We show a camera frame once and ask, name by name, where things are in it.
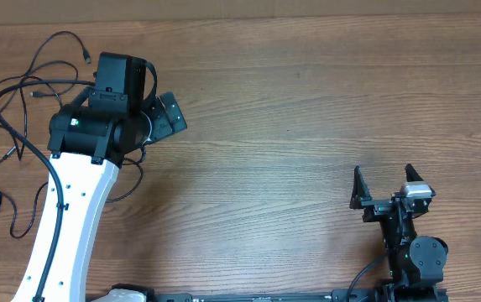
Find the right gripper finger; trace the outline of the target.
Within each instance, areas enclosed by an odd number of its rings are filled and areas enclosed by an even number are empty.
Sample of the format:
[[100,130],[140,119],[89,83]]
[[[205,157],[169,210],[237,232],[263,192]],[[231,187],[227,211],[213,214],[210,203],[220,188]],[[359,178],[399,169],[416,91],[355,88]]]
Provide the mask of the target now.
[[353,171],[353,190],[349,207],[351,209],[363,209],[373,201],[369,188],[364,181],[360,166],[357,165]]
[[407,164],[405,166],[405,175],[406,175],[406,181],[407,182],[418,182],[418,181],[423,181],[423,179],[420,177],[416,169],[413,167],[412,164]]

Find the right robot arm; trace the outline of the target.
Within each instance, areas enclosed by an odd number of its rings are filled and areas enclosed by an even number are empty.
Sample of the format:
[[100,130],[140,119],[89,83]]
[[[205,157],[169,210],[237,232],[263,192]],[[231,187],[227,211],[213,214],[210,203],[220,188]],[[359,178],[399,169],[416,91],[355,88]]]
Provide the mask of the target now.
[[[378,222],[384,241],[384,255],[354,277],[346,292],[347,301],[447,301],[443,281],[448,245],[438,237],[419,236],[414,220],[429,211],[436,192],[411,164],[405,166],[406,182],[390,198],[375,200],[360,167],[353,171],[349,207],[363,211],[364,222]],[[387,261],[390,278],[372,289],[355,289],[370,269]]]

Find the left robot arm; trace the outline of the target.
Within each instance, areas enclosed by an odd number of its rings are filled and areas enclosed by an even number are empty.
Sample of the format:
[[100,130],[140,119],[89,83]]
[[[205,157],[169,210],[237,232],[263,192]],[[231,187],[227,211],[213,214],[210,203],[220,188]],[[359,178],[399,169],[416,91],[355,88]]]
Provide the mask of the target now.
[[186,129],[170,92],[146,93],[147,60],[101,53],[93,83],[50,119],[48,192],[16,301],[83,301],[107,197],[127,154]]

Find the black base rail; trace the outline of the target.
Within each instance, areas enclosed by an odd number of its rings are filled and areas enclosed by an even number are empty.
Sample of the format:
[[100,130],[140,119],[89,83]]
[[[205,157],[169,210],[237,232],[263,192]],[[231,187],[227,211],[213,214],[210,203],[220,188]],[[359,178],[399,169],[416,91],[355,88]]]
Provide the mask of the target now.
[[86,301],[149,301],[149,302],[369,302],[390,301],[374,289],[334,289],[330,293],[296,294],[222,294],[192,295],[156,294],[153,289],[132,284],[115,284],[108,294],[102,297],[87,296]]

